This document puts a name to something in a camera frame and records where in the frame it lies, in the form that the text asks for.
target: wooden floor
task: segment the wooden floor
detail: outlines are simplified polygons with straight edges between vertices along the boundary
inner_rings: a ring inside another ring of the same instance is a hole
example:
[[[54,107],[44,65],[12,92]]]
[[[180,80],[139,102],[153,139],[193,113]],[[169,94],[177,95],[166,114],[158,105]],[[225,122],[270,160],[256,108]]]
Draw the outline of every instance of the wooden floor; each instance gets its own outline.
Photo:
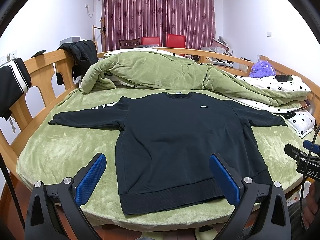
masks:
[[[12,176],[12,180],[25,218],[31,192],[14,176]],[[58,209],[58,213],[68,237],[71,240],[77,240],[61,208]],[[0,217],[17,240],[24,239],[23,229],[7,186],[5,186],[1,196]],[[115,225],[103,225],[95,227],[95,230],[103,240],[134,240],[141,237],[141,232],[131,231]],[[194,228],[168,231],[165,232],[165,240],[195,240],[194,232]]]

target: bed rail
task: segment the bed rail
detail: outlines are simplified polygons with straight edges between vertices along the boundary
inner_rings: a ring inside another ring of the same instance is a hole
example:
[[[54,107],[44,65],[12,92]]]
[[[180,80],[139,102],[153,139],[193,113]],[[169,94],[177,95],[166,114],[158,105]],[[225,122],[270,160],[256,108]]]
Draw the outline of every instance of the bed rail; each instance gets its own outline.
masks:
[[[175,54],[186,54],[186,55],[197,55],[200,57],[200,62],[205,63],[207,58],[215,57],[223,60],[230,60],[237,62],[239,64],[247,65],[247,72],[243,72],[234,68],[224,68],[224,69],[234,75],[248,76],[253,63],[240,58],[231,57],[228,55],[218,54],[215,52],[207,52],[203,50],[195,49],[178,49],[178,48],[159,48],[172,52]],[[103,57],[106,52],[98,53],[98,58]],[[265,56],[261,56],[261,59],[268,60],[276,69],[277,73],[285,73],[290,75],[297,75],[302,78],[302,80],[311,88],[312,93],[309,95],[309,99],[315,104],[316,110],[314,117],[317,123],[320,123],[320,87],[314,84],[311,80],[300,75],[296,71],[281,65],[275,61],[268,59]],[[31,83],[33,86],[39,88],[42,99],[44,101],[45,108],[34,118],[32,118],[30,111],[27,107],[25,96],[23,95],[19,100],[10,108],[12,115],[18,123],[21,133],[16,137],[14,142],[10,145],[5,139],[3,133],[0,130],[0,152],[4,157],[4,161],[8,169],[18,178],[16,173],[17,159],[24,149],[28,139],[31,135],[38,129],[40,124],[52,110],[52,108],[59,102],[61,102],[68,93],[77,87],[72,78],[71,69],[74,65],[74,60],[71,54],[65,52],[63,49],[52,51],[49,53],[42,54],[40,56],[28,59],[25,61],[28,72],[31,76]],[[53,88],[51,85],[51,79],[54,75],[54,68],[56,72],[61,73],[64,81],[66,91],[62,93],[57,98],[54,95]]]

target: gray pants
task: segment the gray pants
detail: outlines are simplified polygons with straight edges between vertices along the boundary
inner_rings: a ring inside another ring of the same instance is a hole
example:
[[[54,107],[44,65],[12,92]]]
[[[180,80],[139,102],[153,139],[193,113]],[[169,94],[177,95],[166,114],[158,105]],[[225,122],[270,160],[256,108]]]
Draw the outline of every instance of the gray pants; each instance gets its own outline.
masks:
[[[306,199],[303,199],[303,209],[307,205]],[[302,225],[301,225],[301,219],[300,219],[300,201],[293,203],[291,206],[289,206],[289,216],[290,216],[290,222],[291,222],[291,240],[298,239],[302,234]],[[238,238],[238,240],[245,240],[249,237],[251,227],[245,228],[242,231],[241,236]]]

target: ribbed hem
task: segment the ribbed hem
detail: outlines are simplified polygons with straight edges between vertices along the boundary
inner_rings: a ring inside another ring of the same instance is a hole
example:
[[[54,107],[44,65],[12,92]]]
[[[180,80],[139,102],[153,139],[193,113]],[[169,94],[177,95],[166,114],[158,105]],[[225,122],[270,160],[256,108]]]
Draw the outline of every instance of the ribbed hem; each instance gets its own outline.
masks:
[[[146,214],[170,210],[223,198],[215,179],[143,194],[120,195],[124,215]]]

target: blue textured pad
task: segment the blue textured pad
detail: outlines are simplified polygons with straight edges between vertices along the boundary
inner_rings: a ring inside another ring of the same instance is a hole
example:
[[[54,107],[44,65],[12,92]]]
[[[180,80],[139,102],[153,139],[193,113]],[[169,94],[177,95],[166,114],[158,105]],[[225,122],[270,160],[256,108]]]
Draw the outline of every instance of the blue textured pad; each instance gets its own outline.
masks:
[[[215,155],[211,155],[209,167],[228,203],[237,207],[240,203],[239,188]]]
[[[94,188],[96,187],[99,179],[104,173],[106,166],[107,159],[103,154],[101,154],[76,189],[75,200],[78,207],[88,202],[92,192],[94,191]]]

